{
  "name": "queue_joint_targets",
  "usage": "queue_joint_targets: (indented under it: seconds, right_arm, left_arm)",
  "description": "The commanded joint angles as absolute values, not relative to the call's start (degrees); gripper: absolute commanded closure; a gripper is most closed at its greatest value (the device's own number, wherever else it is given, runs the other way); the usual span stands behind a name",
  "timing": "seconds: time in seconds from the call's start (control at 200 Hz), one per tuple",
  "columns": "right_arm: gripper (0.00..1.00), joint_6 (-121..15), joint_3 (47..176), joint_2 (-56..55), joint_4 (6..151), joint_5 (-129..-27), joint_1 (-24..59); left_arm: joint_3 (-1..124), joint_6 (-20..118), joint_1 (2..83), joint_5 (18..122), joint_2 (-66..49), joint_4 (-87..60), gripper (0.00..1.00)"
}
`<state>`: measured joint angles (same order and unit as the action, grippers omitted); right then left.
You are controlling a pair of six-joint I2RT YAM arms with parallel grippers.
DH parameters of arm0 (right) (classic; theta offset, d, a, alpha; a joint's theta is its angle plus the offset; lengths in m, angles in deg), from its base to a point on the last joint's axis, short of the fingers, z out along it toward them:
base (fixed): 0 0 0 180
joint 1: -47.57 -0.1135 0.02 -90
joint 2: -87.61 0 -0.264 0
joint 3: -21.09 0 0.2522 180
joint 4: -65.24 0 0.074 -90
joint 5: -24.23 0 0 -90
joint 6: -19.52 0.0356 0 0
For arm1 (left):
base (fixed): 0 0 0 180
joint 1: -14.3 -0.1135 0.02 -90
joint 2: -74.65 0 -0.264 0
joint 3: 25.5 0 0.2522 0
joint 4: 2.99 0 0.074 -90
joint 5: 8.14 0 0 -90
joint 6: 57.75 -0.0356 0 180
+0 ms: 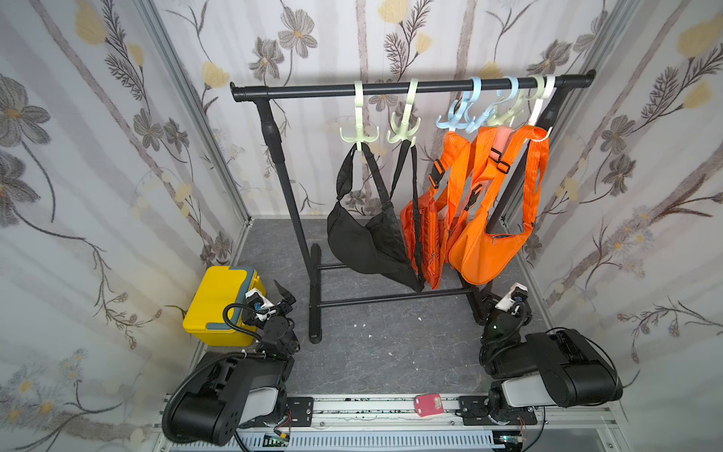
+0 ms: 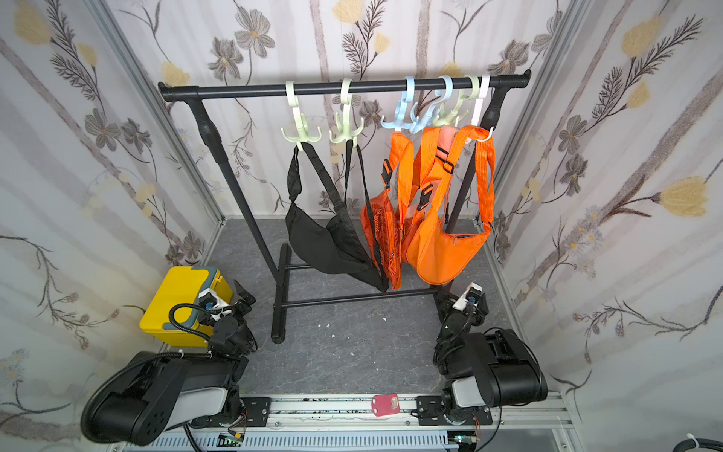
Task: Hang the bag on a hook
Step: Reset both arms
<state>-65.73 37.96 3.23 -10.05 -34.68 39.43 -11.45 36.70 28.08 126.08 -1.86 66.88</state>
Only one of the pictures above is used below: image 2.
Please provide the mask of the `bright orange crescent bag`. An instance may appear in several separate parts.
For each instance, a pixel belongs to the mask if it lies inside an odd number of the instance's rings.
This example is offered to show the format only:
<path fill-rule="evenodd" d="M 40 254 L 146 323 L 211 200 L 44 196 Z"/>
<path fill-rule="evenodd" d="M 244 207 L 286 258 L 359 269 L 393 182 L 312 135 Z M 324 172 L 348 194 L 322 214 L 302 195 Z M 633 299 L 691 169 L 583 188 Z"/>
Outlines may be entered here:
<path fill-rule="evenodd" d="M 474 151 L 474 177 L 480 220 L 485 226 L 481 234 L 449 234 L 444 231 L 444 210 L 448 207 L 450 186 L 455 167 L 461 158 L 465 145 L 476 146 Z M 494 215 L 495 148 L 491 131 L 467 125 L 458 129 L 449 151 L 450 169 L 448 178 L 440 182 L 438 191 L 429 205 L 429 216 L 418 230 L 418 276 L 428 284 L 442 286 L 452 282 L 477 255 L 491 234 Z"/>

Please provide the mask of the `black crescent bag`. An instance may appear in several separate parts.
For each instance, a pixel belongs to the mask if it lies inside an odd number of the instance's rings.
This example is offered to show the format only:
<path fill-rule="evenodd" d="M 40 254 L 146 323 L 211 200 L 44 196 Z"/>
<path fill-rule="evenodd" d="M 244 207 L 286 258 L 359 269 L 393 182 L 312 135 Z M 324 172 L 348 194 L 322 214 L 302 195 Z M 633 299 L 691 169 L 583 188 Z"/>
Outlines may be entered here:
<path fill-rule="evenodd" d="M 372 278 L 371 282 L 365 282 L 370 286 L 374 286 L 381 293 L 386 293 L 389 290 L 389 279 L 383 266 L 381 246 L 380 243 L 378 243 L 375 230 L 373 208 L 365 176 L 365 162 L 363 162 L 363 155 L 360 146 L 355 144 L 352 139 L 348 139 L 345 143 L 345 195 L 348 194 L 353 151 L 357 153 L 357 158 L 360 164 L 361 180 L 363 181 L 363 192 L 365 193 L 365 208 L 361 211 L 361 225 L 366 226 L 365 232 L 369 232 L 371 237 L 370 250 L 372 250 L 372 256 L 369 258 L 369 261 L 375 273 L 375 277 Z"/>

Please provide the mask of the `dark orange waist bag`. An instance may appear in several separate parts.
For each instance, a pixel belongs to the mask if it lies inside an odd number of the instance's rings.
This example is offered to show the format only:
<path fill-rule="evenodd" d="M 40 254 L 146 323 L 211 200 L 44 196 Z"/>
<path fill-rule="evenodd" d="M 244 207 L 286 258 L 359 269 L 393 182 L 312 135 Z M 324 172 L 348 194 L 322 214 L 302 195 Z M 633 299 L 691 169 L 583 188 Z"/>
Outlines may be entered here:
<path fill-rule="evenodd" d="M 382 193 L 371 199 L 373 208 L 374 224 L 378 243 L 381 246 L 383 266 L 389 279 L 389 286 L 392 289 L 399 289 L 401 281 L 401 255 L 400 242 L 401 231 L 398 218 L 398 197 L 397 197 L 397 166 L 400 161 L 400 152 L 397 148 L 401 132 L 395 132 L 391 136 L 391 150 L 387 158 L 383 160 L 381 178 L 384 184 Z M 371 245 L 369 232 L 363 232 L 367 243 Z"/>
<path fill-rule="evenodd" d="M 429 216 L 429 205 L 440 182 L 454 169 L 436 156 L 440 127 L 424 130 L 419 146 L 406 136 L 397 140 L 400 161 L 397 166 L 398 218 L 401 231 L 400 255 L 404 263 L 417 266 L 419 227 Z"/>

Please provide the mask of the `pink crescent bag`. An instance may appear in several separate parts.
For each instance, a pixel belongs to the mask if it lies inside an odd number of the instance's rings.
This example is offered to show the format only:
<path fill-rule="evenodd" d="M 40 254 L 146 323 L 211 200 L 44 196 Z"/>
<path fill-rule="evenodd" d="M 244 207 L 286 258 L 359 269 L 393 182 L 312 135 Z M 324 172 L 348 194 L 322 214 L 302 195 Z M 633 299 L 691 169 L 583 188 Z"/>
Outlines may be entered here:
<path fill-rule="evenodd" d="M 436 156 L 442 161 L 449 160 L 449 151 L 454 143 L 457 128 L 454 126 L 443 126 L 440 128 Z"/>

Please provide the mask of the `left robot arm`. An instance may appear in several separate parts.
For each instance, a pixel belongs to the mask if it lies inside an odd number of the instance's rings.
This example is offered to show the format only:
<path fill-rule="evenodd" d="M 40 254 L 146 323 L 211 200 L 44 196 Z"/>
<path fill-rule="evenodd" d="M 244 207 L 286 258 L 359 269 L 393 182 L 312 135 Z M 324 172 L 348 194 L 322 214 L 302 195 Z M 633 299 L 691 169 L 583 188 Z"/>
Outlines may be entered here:
<path fill-rule="evenodd" d="M 232 431 L 252 423 L 238 383 L 258 344 L 245 316 L 256 302 L 236 284 L 230 299 L 218 291 L 158 291 L 147 311 L 147 325 L 157 333 L 201 340 L 203 353 L 182 350 L 139 352 L 104 382 L 81 414 L 86 439 L 97 444 L 127 442 L 148 446 L 162 433 L 181 427 L 222 427 Z"/>

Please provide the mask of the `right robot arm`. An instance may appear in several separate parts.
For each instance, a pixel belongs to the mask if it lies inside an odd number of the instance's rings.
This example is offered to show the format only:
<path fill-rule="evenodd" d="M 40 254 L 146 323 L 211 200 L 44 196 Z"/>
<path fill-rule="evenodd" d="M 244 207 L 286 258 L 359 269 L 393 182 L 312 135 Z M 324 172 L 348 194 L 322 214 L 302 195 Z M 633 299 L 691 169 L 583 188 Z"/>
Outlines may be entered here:
<path fill-rule="evenodd" d="M 471 288 L 461 298 L 435 297 L 442 323 L 432 363 L 444 377 L 441 418 L 451 425 L 493 423 L 492 408 L 523 407 L 547 399 L 537 358 L 511 329 L 473 331 L 489 314 L 486 295 Z"/>

